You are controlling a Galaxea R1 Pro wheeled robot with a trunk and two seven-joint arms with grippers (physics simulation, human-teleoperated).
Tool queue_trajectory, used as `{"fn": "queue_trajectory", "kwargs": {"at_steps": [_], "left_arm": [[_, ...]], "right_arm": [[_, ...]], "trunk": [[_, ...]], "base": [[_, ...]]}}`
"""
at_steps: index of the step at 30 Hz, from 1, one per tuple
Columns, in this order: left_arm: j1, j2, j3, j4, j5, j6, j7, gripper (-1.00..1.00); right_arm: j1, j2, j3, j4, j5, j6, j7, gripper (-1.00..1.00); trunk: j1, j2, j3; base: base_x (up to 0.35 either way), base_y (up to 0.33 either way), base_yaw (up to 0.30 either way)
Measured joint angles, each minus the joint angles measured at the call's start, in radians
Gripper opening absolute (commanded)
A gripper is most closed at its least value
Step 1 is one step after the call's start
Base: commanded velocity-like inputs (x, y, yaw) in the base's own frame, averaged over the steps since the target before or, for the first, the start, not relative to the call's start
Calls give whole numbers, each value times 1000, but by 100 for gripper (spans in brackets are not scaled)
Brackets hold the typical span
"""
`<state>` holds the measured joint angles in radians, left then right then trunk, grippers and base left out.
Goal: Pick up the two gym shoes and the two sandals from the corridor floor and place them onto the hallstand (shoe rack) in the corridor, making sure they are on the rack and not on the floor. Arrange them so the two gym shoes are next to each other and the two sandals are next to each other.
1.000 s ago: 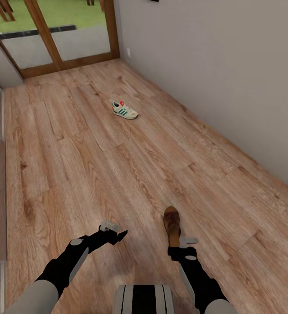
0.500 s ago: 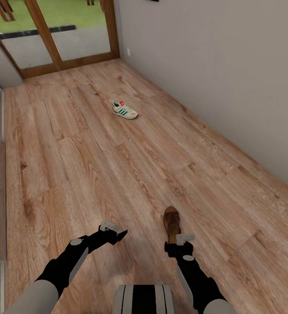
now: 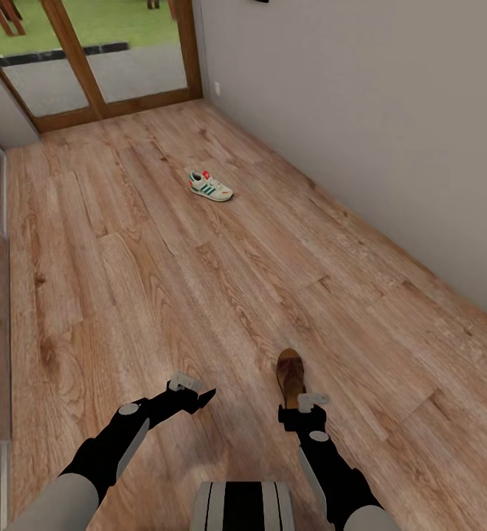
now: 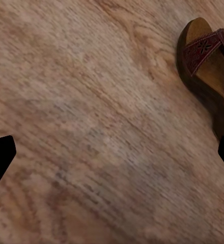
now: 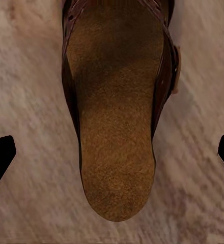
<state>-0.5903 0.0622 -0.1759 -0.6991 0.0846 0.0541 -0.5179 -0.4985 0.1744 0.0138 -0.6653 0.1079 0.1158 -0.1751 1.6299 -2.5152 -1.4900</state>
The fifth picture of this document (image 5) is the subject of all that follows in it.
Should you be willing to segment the sandal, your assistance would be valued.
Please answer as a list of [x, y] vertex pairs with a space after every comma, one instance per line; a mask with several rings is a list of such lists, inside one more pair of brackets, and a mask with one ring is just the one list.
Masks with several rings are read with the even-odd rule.
[[153, 137], [181, 71], [173, 11], [174, 0], [63, 0], [62, 86], [81, 182], [110, 222], [132, 218], [152, 190]]

